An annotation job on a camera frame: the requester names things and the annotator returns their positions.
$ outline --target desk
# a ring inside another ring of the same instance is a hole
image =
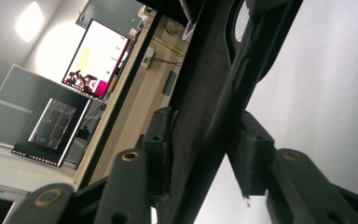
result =
[[[123,73],[110,96],[106,109],[101,116],[100,123],[89,142],[88,150],[83,161],[79,164],[78,171],[75,175],[74,182],[78,185],[81,184],[88,166],[90,166],[91,159],[95,156],[94,153],[97,147],[101,145],[103,134],[108,132],[109,136],[104,143],[101,157],[98,159],[98,164],[92,174],[91,183],[110,174],[113,158],[118,152],[135,147],[139,136],[146,132],[153,112],[168,105],[170,101],[172,90],[167,95],[162,94],[162,90],[167,80],[167,75],[170,71],[178,75],[180,66],[152,61],[147,69],[139,67],[125,96],[124,103],[122,106],[119,105],[120,95],[126,91],[126,84],[128,84],[129,78],[131,78],[131,69],[133,69],[136,63],[136,57],[140,54],[145,44],[144,42],[147,35],[153,35],[148,46],[155,50],[153,56],[155,58],[180,63],[183,60],[183,56],[177,56],[172,52],[172,49],[181,55],[186,54],[188,44],[181,39],[185,28],[169,21],[169,18],[163,16],[158,22],[156,32],[150,34],[152,31],[149,30],[149,28],[152,26],[153,19],[156,17],[156,20],[158,20],[158,16],[156,15],[155,12],[151,13],[123,69]],[[165,30],[166,25],[177,27],[178,34],[169,35]],[[118,113],[116,122],[114,122],[111,130],[106,130],[110,128],[109,119],[111,119],[111,116],[114,116],[115,113]]]

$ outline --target white wall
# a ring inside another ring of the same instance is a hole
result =
[[[28,55],[23,67],[61,82],[85,29],[76,25],[87,0],[64,0]]]
[[[26,43],[17,34],[15,25],[23,10],[33,0],[0,0],[0,86],[13,63],[22,65],[37,37],[42,33],[43,28],[48,24],[61,1],[36,0],[42,11],[44,21],[35,39]]]
[[[358,1],[305,0],[247,109],[276,148],[305,152],[331,182],[358,193]],[[250,205],[225,160],[198,223],[270,222],[264,202]]]

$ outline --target screw hole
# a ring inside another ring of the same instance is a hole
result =
[[[139,154],[136,152],[128,152],[126,154],[123,154],[121,156],[121,159],[123,161],[136,161],[138,160]]]
[[[120,212],[112,217],[112,224],[125,224],[129,221],[129,216],[126,213]]]
[[[63,192],[61,189],[49,189],[41,193],[34,201],[34,204],[40,207],[50,205],[58,201]]]
[[[297,152],[287,151],[283,154],[283,156],[289,161],[299,161],[301,159],[301,155]]]

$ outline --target white surface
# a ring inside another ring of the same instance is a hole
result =
[[[11,148],[0,146],[0,185],[13,189],[33,191],[52,183],[67,183],[74,189],[74,165],[62,168],[27,160],[10,153]]]
[[[249,8],[246,5],[246,1],[243,1],[241,10],[238,13],[237,21],[235,22],[235,38],[241,42],[243,33],[250,19]]]
[[[277,148],[305,152],[331,182],[358,193],[358,1],[304,1],[247,109]],[[252,200],[249,209],[224,161],[197,223],[270,223]]]

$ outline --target cable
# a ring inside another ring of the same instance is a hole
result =
[[[182,65],[182,63],[173,63],[173,62],[169,62],[169,61],[162,60],[160,58],[154,58],[154,57],[147,57],[145,59],[149,60],[150,62],[154,61],[154,62],[159,62],[159,63],[170,63],[170,64],[173,64],[173,65],[176,65],[176,66],[181,66]]]
[[[168,24],[173,23],[174,28],[171,28]],[[169,35],[179,35],[179,25],[176,21],[172,20],[172,19],[168,19],[167,23],[165,24],[165,31],[167,32],[167,34]]]
[[[103,100],[103,103],[100,106],[98,106],[94,111],[92,111],[92,113],[89,114],[86,118],[84,118],[84,120],[88,120],[88,121],[83,125],[83,128],[81,129],[84,129],[90,123],[90,121],[92,121],[95,118],[98,112],[100,112],[100,110],[103,110],[103,107],[105,107],[105,102],[107,101],[107,99],[109,99],[111,93],[112,92],[109,92],[107,97]]]
[[[155,40],[156,42],[158,42],[160,45],[164,46],[167,49],[170,49],[174,54],[176,54],[176,56],[178,57],[185,57],[185,55],[183,55],[182,53],[180,53],[179,51],[172,49],[168,46],[168,44],[159,36],[159,35],[155,35],[158,37],[158,39],[156,39],[155,37],[153,37],[152,39]]]

